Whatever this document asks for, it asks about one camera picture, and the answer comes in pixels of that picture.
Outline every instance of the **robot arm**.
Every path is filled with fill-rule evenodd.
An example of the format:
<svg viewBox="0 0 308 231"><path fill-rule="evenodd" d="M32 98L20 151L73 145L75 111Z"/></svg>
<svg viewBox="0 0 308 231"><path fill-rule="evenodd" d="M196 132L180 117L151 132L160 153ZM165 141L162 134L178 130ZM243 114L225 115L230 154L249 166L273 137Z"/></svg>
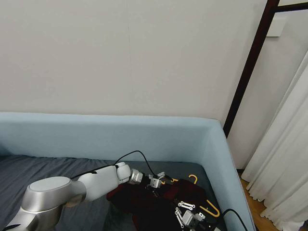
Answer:
<svg viewBox="0 0 308 231"><path fill-rule="evenodd" d="M63 206L96 200L119 184L136 184L141 179L142 173L121 162L84 174L77 181L67 177L38 180L28 185L19 211L3 231L47 231L58 223Z"/></svg>

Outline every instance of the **dark red cloth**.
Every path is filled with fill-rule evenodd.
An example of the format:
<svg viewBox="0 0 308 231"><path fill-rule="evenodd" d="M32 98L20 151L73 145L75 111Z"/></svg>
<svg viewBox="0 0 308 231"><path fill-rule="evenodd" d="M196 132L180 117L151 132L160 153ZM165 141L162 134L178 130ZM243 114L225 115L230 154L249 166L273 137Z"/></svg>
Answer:
<svg viewBox="0 0 308 231"><path fill-rule="evenodd" d="M107 194L107 199L118 209L133 214L133 222L138 231L181 231L176 218L178 202L193 204L196 211L206 203L205 190L187 180L180 179L173 185L165 184L156 192L142 185L121 184Z"/></svg>

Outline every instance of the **light switch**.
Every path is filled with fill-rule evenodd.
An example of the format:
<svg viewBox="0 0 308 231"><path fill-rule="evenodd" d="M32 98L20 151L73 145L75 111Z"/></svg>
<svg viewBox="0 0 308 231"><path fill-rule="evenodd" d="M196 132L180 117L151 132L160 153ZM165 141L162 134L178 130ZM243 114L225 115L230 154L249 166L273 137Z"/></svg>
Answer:
<svg viewBox="0 0 308 231"><path fill-rule="evenodd" d="M275 14L269 27L267 37L279 37L282 33L286 21L287 15L279 13Z"/></svg>

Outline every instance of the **dark wooden door frame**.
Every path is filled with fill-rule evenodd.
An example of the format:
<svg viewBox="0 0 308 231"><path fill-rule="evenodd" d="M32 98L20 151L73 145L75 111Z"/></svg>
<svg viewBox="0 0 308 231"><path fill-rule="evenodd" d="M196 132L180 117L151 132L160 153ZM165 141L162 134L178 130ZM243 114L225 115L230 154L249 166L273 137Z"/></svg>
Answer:
<svg viewBox="0 0 308 231"><path fill-rule="evenodd" d="M234 122L236 113L240 107L241 101L243 99L245 90L247 88L249 79L252 75L252 72L257 63L259 54L261 52L263 43L265 41L266 35L269 31L270 24L273 20L275 13L277 12L287 12L287 11L299 11L299 10L307 10L308 2L299 3L299 4L291 4L285 6L278 6L279 0L268 0L263 11L254 41L250 48L250 52L248 54L239 84L234 94L234 98L232 100L226 122L223 126L223 130L225 132L226 137L228 137L229 132L231 130L232 124Z"/></svg>

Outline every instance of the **yellow hook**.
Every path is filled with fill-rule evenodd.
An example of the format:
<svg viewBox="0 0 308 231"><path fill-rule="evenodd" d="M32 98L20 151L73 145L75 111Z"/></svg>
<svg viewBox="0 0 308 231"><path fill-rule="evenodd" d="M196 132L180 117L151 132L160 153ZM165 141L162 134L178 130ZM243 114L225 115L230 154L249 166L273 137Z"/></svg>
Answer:
<svg viewBox="0 0 308 231"><path fill-rule="evenodd" d="M179 180L172 178L171 182L173 183L175 181L179 181Z"/></svg>
<svg viewBox="0 0 308 231"><path fill-rule="evenodd" d="M190 175L188 176L188 178L190 178L190 177L194 177L194 184L196 184L196 183L197 183L197 181L198 181L197 176L196 176L196 175L194 175L194 174L190 174Z"/></svg>
<svg viewBox="0 0 308 231"><path fill-rule="evenodd" d="M213 209L216 210L217 214L212 213L212 212L209 211L207 208L203 208L202 206L199 206L199 207L200 207L201 209L203 209L205 212L207 212L207 213L209 213L210 215L212 215L213 217L218 218L218 217L220 216L219 210L218 210L209 200L206 200L206 201L210 204L210 206L212 206Z"/></svg>

